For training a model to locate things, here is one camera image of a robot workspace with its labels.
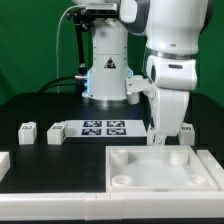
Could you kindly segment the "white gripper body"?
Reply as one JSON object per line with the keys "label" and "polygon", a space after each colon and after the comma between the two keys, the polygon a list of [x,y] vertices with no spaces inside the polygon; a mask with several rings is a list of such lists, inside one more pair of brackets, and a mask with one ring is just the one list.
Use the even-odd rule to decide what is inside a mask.
{"label": "white gripper body", "polygon": [[189,92],[156,88],[149,102],[156,134],[176,136],[185,118]]}

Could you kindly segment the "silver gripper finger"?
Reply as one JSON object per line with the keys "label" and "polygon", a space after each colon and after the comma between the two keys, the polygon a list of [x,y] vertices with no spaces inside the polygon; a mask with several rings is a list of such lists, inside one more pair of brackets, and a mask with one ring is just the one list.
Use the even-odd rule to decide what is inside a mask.
{"label": "silver gripper finger", "polygon": [[166,140],[166,135],[162,133],[155,134],[155,144],[156,145],[164,145]]}

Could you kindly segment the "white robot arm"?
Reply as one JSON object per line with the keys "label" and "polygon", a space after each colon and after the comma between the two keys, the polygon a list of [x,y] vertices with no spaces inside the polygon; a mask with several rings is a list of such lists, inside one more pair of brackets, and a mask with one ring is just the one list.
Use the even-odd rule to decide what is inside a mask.
{"label": "white robot arm", "polygon": [[[87,72],[87,102],[139,102],[146,95],[150,145],[179,134],[189,92],[197,85],[198,39],[211,19],[211,0],[72,0],[81,25],[93,29],[93,65]],[[127,35],[146,36],[143,73],[126,62]]]}

